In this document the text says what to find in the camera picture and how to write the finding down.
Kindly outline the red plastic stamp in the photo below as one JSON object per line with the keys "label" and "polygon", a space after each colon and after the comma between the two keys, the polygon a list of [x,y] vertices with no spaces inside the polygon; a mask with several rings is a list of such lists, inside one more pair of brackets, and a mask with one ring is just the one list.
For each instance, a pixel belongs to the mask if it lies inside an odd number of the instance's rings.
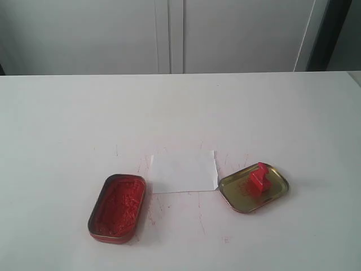
{"label": "red plastic stamp", "polygon": [[268,167],[262,162],[257,163],[257,169],[249,174],[249,189],[252,196],[260,196],[271,187],[271,182],[267,179]]}

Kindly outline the red ink pad tin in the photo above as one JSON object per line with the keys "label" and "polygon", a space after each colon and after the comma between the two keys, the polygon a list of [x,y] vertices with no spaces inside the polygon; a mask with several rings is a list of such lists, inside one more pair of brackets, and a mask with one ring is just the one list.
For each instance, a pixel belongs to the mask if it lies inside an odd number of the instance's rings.
{"label": "red ink pad tin", "polygon": [[137,229],[145,195],[143,177],[131,174],[109,176],[88,220],[89,234],[103,243],[130,241]]}

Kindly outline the white paper sheet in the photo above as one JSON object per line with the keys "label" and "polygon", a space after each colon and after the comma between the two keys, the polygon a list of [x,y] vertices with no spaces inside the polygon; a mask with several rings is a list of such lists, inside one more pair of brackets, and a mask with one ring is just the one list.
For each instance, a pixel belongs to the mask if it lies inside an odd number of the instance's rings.
{"label": "white paper sheet", "polygon": [[148,179],[154,194],[214,191],[218,187],[215,153],[197,150],[153,155]]}

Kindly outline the gold tin lid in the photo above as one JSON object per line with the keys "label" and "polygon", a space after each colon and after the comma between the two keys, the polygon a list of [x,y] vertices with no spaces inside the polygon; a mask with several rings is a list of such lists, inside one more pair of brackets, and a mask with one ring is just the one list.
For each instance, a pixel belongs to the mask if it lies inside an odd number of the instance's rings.
{"label": "gold tin lid", "polygon": [[269,164],[266,166],[268,167],[267,179],[271,182],[271,187],[260,196],[252,196],[249,189],[249,174],[257,169],[257,164],[235,172],[219,181],[219,192],[232,209],[240,213],[250,213],[281,198],[288,192],[288,181],[276,168]]}

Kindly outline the grey cabinet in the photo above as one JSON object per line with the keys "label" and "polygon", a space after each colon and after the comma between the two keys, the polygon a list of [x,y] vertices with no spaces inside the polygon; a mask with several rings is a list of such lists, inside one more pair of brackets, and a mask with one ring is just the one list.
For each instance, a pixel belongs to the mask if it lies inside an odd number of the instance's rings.
{"label": "grey cabinet", "polygon": [[6,75],[359,69],[359,1],[1,2]]}

